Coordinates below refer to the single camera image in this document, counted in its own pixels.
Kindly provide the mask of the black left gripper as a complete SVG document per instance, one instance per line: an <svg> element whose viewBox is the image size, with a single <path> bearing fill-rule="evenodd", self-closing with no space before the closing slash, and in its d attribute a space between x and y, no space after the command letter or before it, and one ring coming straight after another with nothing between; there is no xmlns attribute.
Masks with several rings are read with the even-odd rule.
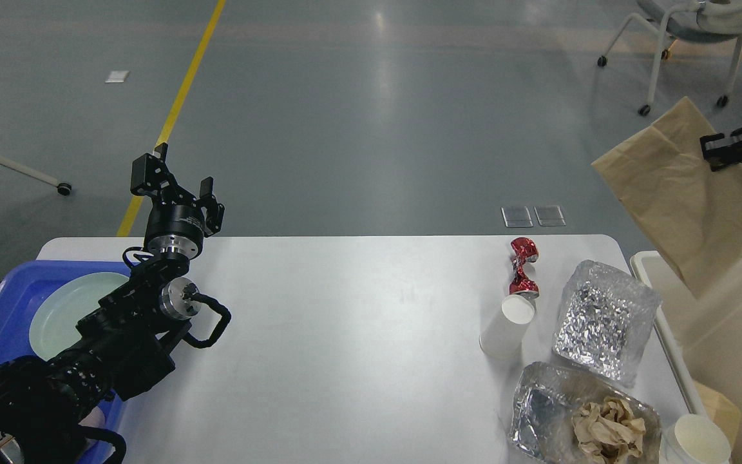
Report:
<svg viewBox="0 0 742 464"><path fill-rule="evenodd" d="M132 163L130 193L152 200L144 235L148 253L180 253L189 260L204 250L204 240L221 232L225 206L214 195L214 179L200 183L200 196L188 204L176 202L176 177L167 167L168 143L160 143L152 153L141 155Z"/></svg>

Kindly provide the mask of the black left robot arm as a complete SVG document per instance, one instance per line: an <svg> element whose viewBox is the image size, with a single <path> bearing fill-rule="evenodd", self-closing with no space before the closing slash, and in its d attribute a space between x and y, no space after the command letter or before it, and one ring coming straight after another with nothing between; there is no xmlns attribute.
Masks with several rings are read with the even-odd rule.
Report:
<svg viewBox="0 0 742 464"><path fill-rule="evenodd" d="M99 403L129 400L175 370L180 342L213 346L231 321L228 308L187 278L203 241L223 224L214 179L195 196L167 167L167 143L133 162L130 191L152 200L144 243L122 259L129 280L77 321L80 340L49 360L36 355L0 363L0 462L73 463L89 441L112 446L108 463L126 456L126 440L83 425Z"/></svg>

